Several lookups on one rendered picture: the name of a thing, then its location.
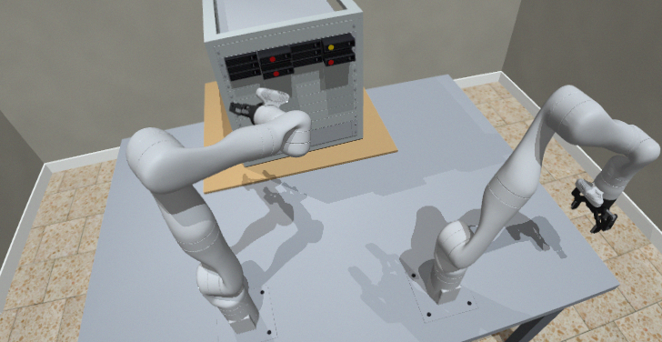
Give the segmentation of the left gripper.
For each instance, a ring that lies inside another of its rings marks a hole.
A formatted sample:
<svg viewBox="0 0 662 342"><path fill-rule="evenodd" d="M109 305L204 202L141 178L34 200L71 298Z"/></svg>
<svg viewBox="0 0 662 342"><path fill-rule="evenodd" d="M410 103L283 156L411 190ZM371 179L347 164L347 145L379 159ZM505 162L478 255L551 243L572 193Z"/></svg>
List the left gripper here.
<svg viewBox="0 0 662 342"><path fill-rule="evenodd" d="M262 105L263 105L263 103L259 103L255 106L251 106L251 105L248 105L248 104L239 104L239 103L234 101L234 102L231 102L230 107L229 107L229 111L236 114L236 115L238 115L238 116L249 117L250 120L251 120L251 123L254 126L255 125L255 122L254 122L255 112ZM246 108L247 106L249 106L249 107ZM244 108L244 109L242 109L242 108Z"/></svg>

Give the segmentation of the grey metal rack frame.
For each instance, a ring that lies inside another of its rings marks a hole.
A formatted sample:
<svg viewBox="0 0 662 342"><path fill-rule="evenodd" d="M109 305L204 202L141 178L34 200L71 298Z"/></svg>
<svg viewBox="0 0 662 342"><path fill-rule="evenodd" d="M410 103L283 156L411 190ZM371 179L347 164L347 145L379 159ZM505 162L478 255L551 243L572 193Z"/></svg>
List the grey metal rack frame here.
<svg viewBox="0 0 662 342"><path fill-rule="evenodd" d="M282 111L310 116L309 151L363 138L363 11L353 0L337 2L344 10L335 11L327 0L203 0L204 43L232 131L253 124L229 112L230 103L257 105L256 90L267 88L289 94ZM354 62L230 81L225 57L348 33L356 40Z"/></svg>

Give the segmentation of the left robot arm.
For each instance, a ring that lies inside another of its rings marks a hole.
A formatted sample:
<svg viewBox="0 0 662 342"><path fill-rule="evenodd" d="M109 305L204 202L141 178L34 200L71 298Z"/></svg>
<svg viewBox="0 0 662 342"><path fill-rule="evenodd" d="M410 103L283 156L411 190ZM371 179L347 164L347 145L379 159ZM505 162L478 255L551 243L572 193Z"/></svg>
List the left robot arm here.
<svg viewBox="0 0 662 342"><path fill-rule="evenodd" d="M193 184L279 150L304 156L311 142L310 116L279 109L289 102L288 94L258 88L256 96L263 105L255 112L255 126L238 128L214 145L185 148L165 130L147 127L134 133L126 147L127 164L151 191L176 242L202 262L196 271L199 291L237 334L256 329L259 312L243 284L239 260Z"/></svg>

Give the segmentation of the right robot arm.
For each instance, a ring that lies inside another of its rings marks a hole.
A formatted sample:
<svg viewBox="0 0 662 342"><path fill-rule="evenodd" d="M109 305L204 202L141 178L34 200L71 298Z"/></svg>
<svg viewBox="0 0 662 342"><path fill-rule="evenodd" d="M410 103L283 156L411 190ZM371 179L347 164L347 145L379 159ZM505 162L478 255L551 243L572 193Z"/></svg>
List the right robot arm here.
<svg viewBox="0 0 662 342"><path fill-rule="evenodd" d="M486 185L475 234L463 221L451 222L439 233L426 285L438 305L456 300L467 268L534 195L554 133L575 146L604 147L626 156L612 156L593 183L582 178L576 181L577 189L595 207L603 204L603 198L617 199L631 178L660 154L659 144L639 127L612 119L600 104L572 85L558 88Z"/></svg>

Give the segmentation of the tan wooden board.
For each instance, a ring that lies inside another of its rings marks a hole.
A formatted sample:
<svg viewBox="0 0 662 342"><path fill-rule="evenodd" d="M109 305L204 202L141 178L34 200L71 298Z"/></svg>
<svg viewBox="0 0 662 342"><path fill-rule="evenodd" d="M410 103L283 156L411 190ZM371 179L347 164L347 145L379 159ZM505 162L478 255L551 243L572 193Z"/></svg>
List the tan wooden board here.
<svg viewBox="0 0 662 342"><path fill-rule="evenodd" d="M211 146L233 132L217 82L205 84L204 146ZM398 152L382 119L364 89L363 138L308 151L301 157L286 156L244 167L232 166L204 179L204 194L247 186L317 169L343 165Z"/></svg>

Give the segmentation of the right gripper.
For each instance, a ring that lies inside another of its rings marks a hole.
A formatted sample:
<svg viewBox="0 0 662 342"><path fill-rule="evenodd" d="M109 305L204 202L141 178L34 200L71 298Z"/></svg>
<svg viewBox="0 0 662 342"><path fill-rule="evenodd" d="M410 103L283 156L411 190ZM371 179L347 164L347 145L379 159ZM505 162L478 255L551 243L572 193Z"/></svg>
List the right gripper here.
<svg viewBox="0 0 662 342"><path fill-rule="evenodd" d="M590 230L591 234L592 233L597 233L600 230L602 231L607 231L608 229L611 229L611 227L614 225L615 221L617 220L617 214L612 214L609 209L610 207L615 203L615 200L607 200L603 198L603 204L600 207L595 207L591 203L588 202L588 200L580 195L580 192L577 188L575 188L572 192L571 195L574 196L574 201L571 204L571 209L576 209L580 205L581 202L586 202L586 206L590 209L592 213L594 213L594 219L596 220L596 224L594 227ZM578 202L579 201L579 202ZM593 210L592 210L593 208ZM598 214L601 214L599 216ZM600 223L601 220L601 223ZM605 222L605 223L604 223ZM604 225L603 225L604 224Z"/></svg>

